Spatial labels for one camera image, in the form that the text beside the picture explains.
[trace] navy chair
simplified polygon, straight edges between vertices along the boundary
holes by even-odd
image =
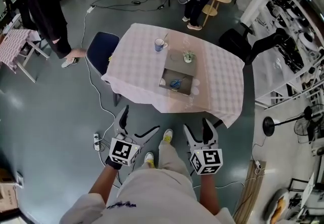
[[[109,58],[115,51],[118,42],[118,36],[104,32],[98,32],[93,38],[87,50],[87,60],[100,76],[103,76],[107,72]],[[120,94],[113,92],[114,106],[117,105],[118,97],[120,96]]]

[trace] shoe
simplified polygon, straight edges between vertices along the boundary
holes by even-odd
[[[187,28],[193,29],[193,30],[202,30],[202,26],[192,26],[190,23],[187,25]]]
[[[172,137],[173,137],[173,130],[172,129],[167,129],[164,132],[163,141],[166,141],[166,142],[168,142],[170,144],[171,140],[172,140]]]
[[[188,21],[190,21],[190,19],[188,19],[188,18],[186,18],[186,17],[183,17],[183,18],[182,18],[182,21],[184,21],[184,22],[188,22]]]
[[[155,168],[154,166],[154,155],[152,152],[148,152],[144,158],[144,163],[148,163],[151,168]]]
[[[61,67],[62,68],[68,68],[70,65],[72,64],[76,64],[78,63],[78,59],[74,58],[73,61],[68,61],[67,59],[64,61],[64,63],[62,63]]]

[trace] scissors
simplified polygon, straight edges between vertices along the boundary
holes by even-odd
[[[186,79],[186,77],[184,77],[182,80],[172,80],[170,82],[170,87],[174,89],[179,89],[184,79]]]

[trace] white pants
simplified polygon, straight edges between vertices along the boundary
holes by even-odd
[[[179,158],[176,149],[168,142],[162,140],[158,146],[158,168],[174,171],[186,176],[191,182],[190,174],[185,163]],[[148,169],[149,164],[144,163],[138,170]]]

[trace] concrete floor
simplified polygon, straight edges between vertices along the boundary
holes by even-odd
[[[61,5],[68,22],[71,46],[79,47],[84,28],[84,16],[89,4],[95,0],[62,0]],[[128,4],[132,0],[103,0],[100,5]],[[148,0],[141,9],[154,9],[164,0]],[[192,34],[216,44],[226,30],[239,28],[237,22],[242,14],[233,3],[220,5],[219,14],[210,18],[202,31],[190,31],[181,18],[184,6],[172,0],[171,7],[154,12],[123,12],[95,9],[87,16],[87,28],[83,47],[88,47],[98,31],[111,32],[120,37],[132,23],[145,23]],[[13,74],[3,66],[0,70],[0,147],[2,164],[8,161],[11,170],[19,170],[25,181],[24,189],[18,189],[21,210],[35,222],[58,223],[62,214],[84,193],[87,193],[102,170],[98,153],[93,150],[93,134],[103,134],[111,124],[112,117],[101,110],[97,92],[89,83],[85,61],[68,69],[61,69],[62,60],[54,52],[50,59],[33,56],[27,66],[33,84],[21,71]],[[166,128],[173,128],[173,145],[189,170],[189,151],[182,134],[182,125],[188,124],[196,135],[201,130],[201,119],[212,123],[216,118],[208,113],[161,114],[152,105],[134,104],[123,98],[117,107],[112,105],[112,91],[91,70],[94,84],[103,94],[102,103],[115,115],[130,105],[128,130],[144,133],[152,126],[160,125],[160,131],[146,145],[136,161],[142,164],[147,151],[154,151]],[[245,93],[241,116],[229,128],[220,126],[220,148],[223,149],[224,165],[215,175],[218,186],[232,181],[244,181],[251,155],[254,133],[254,82],[252,67],[244,68]],[[107,132],[106,139],[113,136]],[[105,159],[108,150],[102,153]],[[130,169],[123,167],[121,180]],[[193,175],[194,185],[199,178]],[[221,206],[234,212],[242,186],[233,184],[219,189]]]

